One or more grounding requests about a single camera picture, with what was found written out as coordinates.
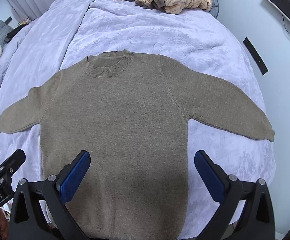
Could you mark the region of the olive brown knit sweater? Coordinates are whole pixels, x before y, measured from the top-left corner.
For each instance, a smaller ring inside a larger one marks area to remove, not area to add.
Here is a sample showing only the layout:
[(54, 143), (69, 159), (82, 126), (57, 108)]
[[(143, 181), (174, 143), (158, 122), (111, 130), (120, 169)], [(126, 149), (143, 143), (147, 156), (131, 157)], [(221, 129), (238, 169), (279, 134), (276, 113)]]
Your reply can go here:
[(90, 237), (186, 239), (188, 122), (272, 142), (240, 88), (163, 55), (110, 51), (56, 72), (0, 114), (0, 133), (40, 126), (44, 175), (81, 151), (91, 165), (67, 208)]

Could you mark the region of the lavender plush bed blanket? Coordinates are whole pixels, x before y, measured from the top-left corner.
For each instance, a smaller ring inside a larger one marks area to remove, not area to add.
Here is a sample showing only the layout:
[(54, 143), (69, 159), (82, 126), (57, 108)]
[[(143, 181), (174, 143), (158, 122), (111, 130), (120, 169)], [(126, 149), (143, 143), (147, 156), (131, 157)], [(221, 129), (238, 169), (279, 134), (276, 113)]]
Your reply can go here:
[[(4, 46), (0, 58), (0, 114), (59, 70), (89, 55), (124, 49), (168, 56), (192, 70), (225, 79), (265, 109), (245, 50), (208, 12), (194, 9), (169, 15), (126, 1), (56, 0)], [(42, 178), (39, 133), (39, 126), (14, 134), (0, 133), (0, 164), (16, 149), (26, 153), (25, 163), (13, 176), (14, 184), (21, 178)], [(198, 150), (205, 150), (227, 173), (242, 180), (263, 178), (270, 183), (275, 173), (270, 141), (255, 141), (191, 120), (189, 197), (181, 239), (201, 233), (217, 209), (194, 166)]]

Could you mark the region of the black bar on wall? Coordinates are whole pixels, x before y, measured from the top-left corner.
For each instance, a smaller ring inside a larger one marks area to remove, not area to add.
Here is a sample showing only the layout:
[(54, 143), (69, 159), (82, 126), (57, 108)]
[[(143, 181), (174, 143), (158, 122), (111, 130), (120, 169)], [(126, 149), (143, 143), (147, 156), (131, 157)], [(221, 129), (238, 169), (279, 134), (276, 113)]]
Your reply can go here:
[(245, 45), (245, 47), (247, 48), (248, 52), (250, 53), (250, 55), (254, 59), (254, 61), (257, 64), (261, 74), (265, 75), (268, 72), (268, 68), (266, 67), (263, 59), (261, 58), (261, 56), (259, 55), (259, 53), (255, 49), (253, 44), (250, 42), (250, 40), (247, 37), (243, 40), (243, 44)]

